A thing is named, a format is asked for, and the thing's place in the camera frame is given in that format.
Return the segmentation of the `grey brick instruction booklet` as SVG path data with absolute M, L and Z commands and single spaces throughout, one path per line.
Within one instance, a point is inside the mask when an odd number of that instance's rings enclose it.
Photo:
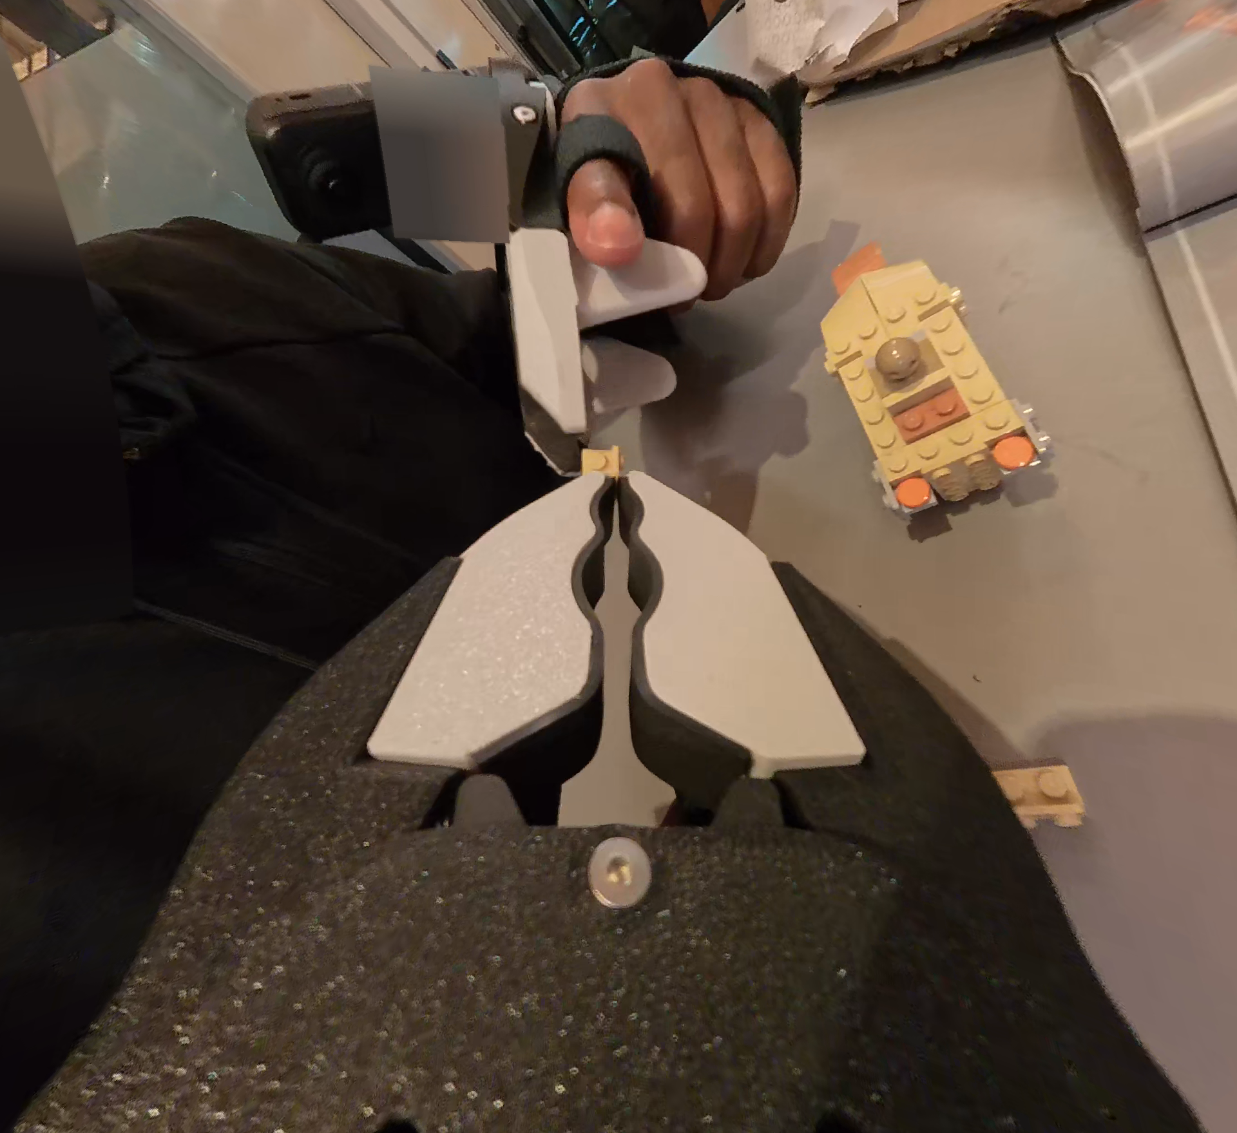
M 1237 492 L 1237 0 L 1138 0 L 1055 39 L 1096 94 L 1230 495 Z

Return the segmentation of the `grey desk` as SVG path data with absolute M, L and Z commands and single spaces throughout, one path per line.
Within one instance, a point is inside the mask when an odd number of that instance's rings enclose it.
M 1051 466 L 904 523 L 825 376 L 830 273 L 881 244 L 965 291 Z M 804 114 L 777 267 L 679 318 L 626 461 L 852 611 L 988 764 L 1064 762 L 1028 834 L 1111 995 L 1207 1131 L 1234 1131 L 1234 508 L 1091 93 L 1051 36 Z

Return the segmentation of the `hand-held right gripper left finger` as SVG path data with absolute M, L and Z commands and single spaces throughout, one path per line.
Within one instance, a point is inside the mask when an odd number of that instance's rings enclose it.
M 368 739 L 371 759 L 483 767 L 596 697 L 614 496 L 610 476 L 581 476 L 461 554 Z

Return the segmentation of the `tan and brown brick model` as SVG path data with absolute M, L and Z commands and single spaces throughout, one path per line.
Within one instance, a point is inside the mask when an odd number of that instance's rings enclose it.
M 888 264 L 879 244 L 842 260 L 831 290 L 821 318 L 825 369 L 872 450 L 872 481 L 888 512 L 912 522 L 1049 466 L 1051 437 L 984 360 L 962 290 L 922 260 Z M 942 389 L 966 400 L 970 418 L 904 442 L 892 415 Z

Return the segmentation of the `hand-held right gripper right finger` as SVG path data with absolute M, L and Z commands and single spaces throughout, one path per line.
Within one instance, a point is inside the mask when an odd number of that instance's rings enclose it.
M 856 767 L 864 743 L 766 555 L 645 472 L 619 492 L 629 554 L 633 747 L 660 779 Z

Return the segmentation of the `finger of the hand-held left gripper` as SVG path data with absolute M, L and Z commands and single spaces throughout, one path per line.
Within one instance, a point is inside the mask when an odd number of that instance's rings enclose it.
M 525 434 L 557 476 L 577 476 L 588 442 L 577 290 L 557 229 L 509 240 L 509 300 Z

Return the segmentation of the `person's left hand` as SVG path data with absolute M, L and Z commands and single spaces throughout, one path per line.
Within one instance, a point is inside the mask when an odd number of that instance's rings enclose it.
M 766 275 L 796 217 L 795 159 L 776 124 L 745 98 L 665 59 L 637 59 L 561 98 L 561 121 L 610 117 L 648 164 L 653 238 L 704 267 L 704 303 Z

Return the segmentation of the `dark cloth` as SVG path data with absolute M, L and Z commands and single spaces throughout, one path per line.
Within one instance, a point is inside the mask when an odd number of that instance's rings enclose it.
M 193 836 L 315 666 L 557 477 L 494 269 L 172 218 L 79 246 L 136 613 L 2 636 L 2 1131 L 129 971 Z

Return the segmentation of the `brown cardboard sheet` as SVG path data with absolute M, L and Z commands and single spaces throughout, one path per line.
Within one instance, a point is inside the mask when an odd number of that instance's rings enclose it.
M 929 67 L 974 43 L 1054 21 L 1099 0 L 907 0 L 897 21 L 862 39 L 846 59 L 796 72 L 814 101 L 849 80 Z

